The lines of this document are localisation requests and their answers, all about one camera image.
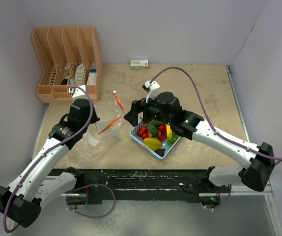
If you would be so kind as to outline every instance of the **green leaf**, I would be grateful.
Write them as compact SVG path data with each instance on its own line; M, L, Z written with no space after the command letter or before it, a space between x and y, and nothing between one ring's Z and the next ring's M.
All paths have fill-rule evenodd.
M153 126L155 126L155 127L158 127L158 126L160 126L160 125L162 124L162 122L153 119L153 120L151 120L148 124L151 124L151 125L153 125Z
M159 133L158 133L158 129L152 125L152 124L147 124L147 129L150 132L151 135L153 135L154 137L158 137Z

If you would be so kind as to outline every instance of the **strawberry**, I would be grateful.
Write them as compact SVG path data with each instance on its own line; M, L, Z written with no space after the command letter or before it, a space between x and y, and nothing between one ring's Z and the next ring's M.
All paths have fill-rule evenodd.
M166 132L166 125L165 124L161 124L158 127L158 130L163 134L164 132Z
M142 134L142 139L144 140L146 138L148 138L147 134L146 133Z
M144 133L146 133L147 128L146 128L145 126L141 126L141 127L139 128L139 131L140 131L140 134L144 134Z
M164 141L164 140L165 140L165 136L160 135L159 138L158 138L158 140L160 140L161 142Z
M151 135L151 133L149 132L149 131L147 131L147 136L149 137L149 138L151 138L152 137L152 135Z
M137 134L137 136L142 137L142 134L140 133L139 130L136 132L136 134Z

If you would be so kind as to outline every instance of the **cable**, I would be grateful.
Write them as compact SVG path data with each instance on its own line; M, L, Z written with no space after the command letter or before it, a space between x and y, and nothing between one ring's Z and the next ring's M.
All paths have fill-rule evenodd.
M107 185L104 185L104 184L101 184L101 183L96 183L96 184L89 184L89 185L86 185L84 187L80 187L80 188L75 188L75 189L72 189L70 192L76 192L76 191L79 191L81 189L84 189L84 188L89 188L89 187L94 187L94 186L101 186L101 187L105 187L109 190L109 192L111 193L112 197L113 197L113 204L112 204L112 207L111 209L106 213L106 214L103 214L103 215L98 215L98 216L94 216L94 215L86 215L84 213L81 213L79 211L76 211L75 209L71 208L67 202L67 199L66 199L66 206L67 206L67 209L70 209L71 211L73 211L74 213L76 214L79 214L81 216L84 216L86 218L92 218L92 219L100 219L100 218L103 218L103 217L106 217L107 215L109 215L115 208L115 205L116 205L116 196L114 194L114 192L111 190L111 188L109 188Z
M230 194L231 194L231 188L232 188L232 186L230 184L227 197L225 198L225 200L221 204L218 205L218 207L204 207L204 209L208 209L208 210L213 211L213 210L218 210L218 209L222 208L224 205L226 205L227 202L228 202L228 199L230 197Z
M80 88L80 87L78 87L78 86L71 87L70 89L71 89L71 90L79 89L80 91L82 91L82 92L85 94L85 96L87 97L88 101L90 102L90 106L91 106L90 115L89 115L89 117L88 117L86 123L83 125L83 127L80 128L76 133L74 133L74 134L71 135L70 137L68 137L68 138L66 138L66 139L64 139L64 140L62 140L62 141L59 142L58 144L56 144L56 145L54 145L54 146L48 148L44 153L42 153L41 156L40 156L37 160L35 160L35 162L32 164L32 166L30 166L30 168L29 168L29 169L26 171L26 173L22 176L21 180L17 183L17 186L14 188L14 191L12 192L12 194L10 195L10 197L9 197L7 203L6 203L6 207L5 207L4 215L3 215L3 228L4 228L4 231L5 231L6 233L8 233L8 234L14 232L14 231L18 228L18 226L19 226L19 224L17 224L17 225L14 226L14 228L12 228L11 230L9 230L9 229L7 228L6 219L7 219L8 210L9 210L9 207L10 207L12 201L13 201L13 198L14 198L14 196L16 195L16 193L18 192L20 186L23 184L23 182L24 182L25 179L27 178L27 176L33 171L33 169L35 168L35 166L36 166L49 152L51 152L52 150L54 150L54 149L57 148L58 146L65 144L66 142L70 141L71 139L73 139L74 137L76 137L78 134L80 134L86 127L88 127L88 125L89 125L89 123L90 123L90 121L91 121L91 119L92 119L92 116L93 116L93 102L92 102L91 98L89 97L88 93L87 93L84 89L82 89L82 88Z
M196 95L197 95L197 97L198 97L198 99L199 99L199 103L200 103L200 105L201 105L202 111L203 111L203 113L204 113L204 115L205 115L205 118L206 118L207 122L209 123L209 125L210 125L211 129L213 130L213 132L216 133L220 138L224 139L225 141L227 141L227 142L229 142L229 143L231 143L231 144L234 144L234 145L236 145L236 146L239 146L239 147L241 147L241 148L244 148L244 149L246 149L246 150L249 150L249 151L251 151L251 152L253 152L253 153L255 153L255 154L259 155L259 156L262 156L262 157L265 157L265 158L268 158L268 159L272 159L272 160L278 160L279 162L277 162L277 164L279 164L280 162L282 162L282 157L273 157L273 156L265 155L265 154L263 154L263 153L261 153L261 152L258 152L258 151L256 151L256 150L253 150L252 148L247 147L247 146L245 146L245 145L239 144L238 142L235 142L235 141L233 141L233 140L231 140L231 139L229 139L229 138L223 136L222 134L220 134L220 133L215 129L214 125L212 124L212 122L211 122L211 120L210 120L210 118L209 118L209 116L208 116L208 114L207 114L207 112L206 112L206 110L205 110L205 107L204 107L204 105L203 105L203 102L202 102L200 93L199 93L199 91L198 91L198 88L197 88L197 86L196 86L196 84L195 84L193 78L192 78L185 70L183 70L182 68L177 67L177 66L170 66L170 67L167 67L167 68L163 69L162 71L158 72L158 73L150 80L150 84L151 84L161 73L163 73L164 71L169 70L169 69L177 69L177 70L180 70L180 71L184 72L184 73L188 76L188 78L190 79L191 83L192 83L193 86L194 86Z

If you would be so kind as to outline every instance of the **orange desk organizer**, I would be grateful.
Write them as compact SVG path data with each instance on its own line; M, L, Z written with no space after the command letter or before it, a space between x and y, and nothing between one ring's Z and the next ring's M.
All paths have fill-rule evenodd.
M93 61L96 61L96 85L86 85L93 101L98 100L102 59L94 27L36 27L32 42L42 66L42 75L36 95L43 103L72 102L68 93L70 79L74 79L77 65L83 64L82 84L86 85ZM69 63L69 70L64 67ZM61 85L69 73L66 85Z

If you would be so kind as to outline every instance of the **green box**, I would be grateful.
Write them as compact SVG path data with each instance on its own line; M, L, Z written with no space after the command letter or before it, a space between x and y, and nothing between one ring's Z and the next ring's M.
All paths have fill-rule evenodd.
M145 59L132 59L131 69L132 70L145 70L149 68L149 60Z

